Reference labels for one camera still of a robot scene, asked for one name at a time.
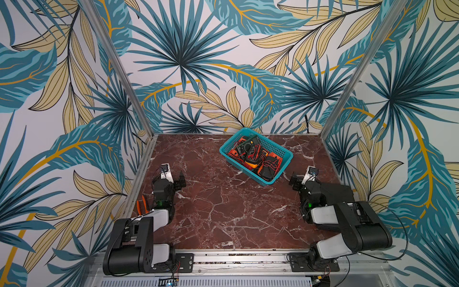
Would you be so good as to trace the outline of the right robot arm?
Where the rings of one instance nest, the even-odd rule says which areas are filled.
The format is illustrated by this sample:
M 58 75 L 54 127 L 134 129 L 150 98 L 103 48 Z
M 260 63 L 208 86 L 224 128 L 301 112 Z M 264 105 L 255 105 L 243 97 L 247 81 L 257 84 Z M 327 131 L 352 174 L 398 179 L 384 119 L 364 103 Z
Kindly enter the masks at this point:
M 392 246 L 392 236 L 375 210 L 369 202 L 356 201 L 349 186 L 323 183 L 314 175 L 300 177 L 295 173 L 289 185 L 300 194 L 304 221 L 318 229 L 336 232 L 310 246 L 309 264 Z

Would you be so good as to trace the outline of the green black dial multimeter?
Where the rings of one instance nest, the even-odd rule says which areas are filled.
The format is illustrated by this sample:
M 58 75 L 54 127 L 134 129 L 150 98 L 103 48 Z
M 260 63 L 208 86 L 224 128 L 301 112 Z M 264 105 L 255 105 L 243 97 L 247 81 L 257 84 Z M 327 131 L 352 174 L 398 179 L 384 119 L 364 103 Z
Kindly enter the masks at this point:
M 259 139 L 257 135 L 251 137 L 242 137 L 243 141 L 237 146 L 237 149 L 241 153 L 248 153 L 255 145 L 259 145 Z

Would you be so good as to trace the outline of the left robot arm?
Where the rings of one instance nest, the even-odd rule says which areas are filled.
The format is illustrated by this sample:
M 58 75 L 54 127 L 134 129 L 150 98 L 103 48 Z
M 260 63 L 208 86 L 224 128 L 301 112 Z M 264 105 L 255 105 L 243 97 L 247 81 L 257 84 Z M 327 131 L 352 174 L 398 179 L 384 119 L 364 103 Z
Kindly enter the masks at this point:
M 133 218 L 116 220 L 103 260 L 107 276 L 127 276 L 133 273 L 176 273 L 180 261 L 170 243 L 155 243 L 154 233 L 167 226 L 175 216 L 175 193 L 186 186 L 183 173 L 179 179 L 167 177 L 153 180 L 155 206 Z

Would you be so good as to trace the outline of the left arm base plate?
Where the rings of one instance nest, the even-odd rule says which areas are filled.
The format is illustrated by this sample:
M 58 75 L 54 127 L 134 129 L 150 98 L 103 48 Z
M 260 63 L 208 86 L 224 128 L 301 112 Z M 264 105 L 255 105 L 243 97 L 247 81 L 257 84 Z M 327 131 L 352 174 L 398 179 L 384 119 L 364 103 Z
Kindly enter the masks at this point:
M 170 257 L 165 263 L 158 263 L 154 265 L 154 271 L 156 273 L 179 273 L 189 274 L 192 273 L 194 266 L 194 254 L 184 253 L 176 254 Z

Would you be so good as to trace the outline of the small black multimeter with leads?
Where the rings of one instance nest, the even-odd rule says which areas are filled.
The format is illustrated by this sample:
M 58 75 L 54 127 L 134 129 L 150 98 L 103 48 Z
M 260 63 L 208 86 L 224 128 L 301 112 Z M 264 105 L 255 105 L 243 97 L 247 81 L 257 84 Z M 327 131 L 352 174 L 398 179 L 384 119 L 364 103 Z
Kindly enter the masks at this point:
M 268 167 L 264 162 L 262 163 L 261 167 L 258 170 L 258 175 L 266 180 L 272 181 L 279 170 L 274 170 L 271 167 Z

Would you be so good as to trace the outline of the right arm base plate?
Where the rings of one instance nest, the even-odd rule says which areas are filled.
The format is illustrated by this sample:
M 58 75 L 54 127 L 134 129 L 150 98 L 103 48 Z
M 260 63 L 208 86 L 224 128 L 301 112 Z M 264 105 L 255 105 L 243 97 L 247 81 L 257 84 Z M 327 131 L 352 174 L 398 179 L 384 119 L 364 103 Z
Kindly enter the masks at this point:
M 330 272 L 340 271 L 336 258 L 323 259 L 309 252 L 291 252 L 286 256 L 292 272 Z

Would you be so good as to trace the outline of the yellow multimeter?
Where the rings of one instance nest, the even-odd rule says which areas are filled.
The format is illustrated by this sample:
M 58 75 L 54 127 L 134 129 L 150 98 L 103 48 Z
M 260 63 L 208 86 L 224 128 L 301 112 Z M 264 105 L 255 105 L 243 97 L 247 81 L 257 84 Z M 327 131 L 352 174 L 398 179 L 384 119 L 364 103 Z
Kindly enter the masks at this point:
M 245 160 L 245 164 L 246 164 L 247 168 L 250 169 L 250 170 L 258 168 L 261 163 L 262 163 L 261 159 L 258 159 L 258 160 L 246 159 Z

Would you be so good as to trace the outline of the orange multimeter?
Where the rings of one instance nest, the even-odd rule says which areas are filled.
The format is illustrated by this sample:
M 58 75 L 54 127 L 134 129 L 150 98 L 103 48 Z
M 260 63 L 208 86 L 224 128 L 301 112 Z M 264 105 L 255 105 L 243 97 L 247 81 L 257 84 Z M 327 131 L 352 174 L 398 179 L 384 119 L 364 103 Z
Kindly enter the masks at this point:
M 238 149 L 237 146 L 243 141 L 242 138 L 240 138 L 233 146 L 233 148 L 227 153 L 228 156 L 230 156 L 232 159 L 237 160 L 237 161 L 245 161 L 245 155 L 246 153 L 241 153 Z

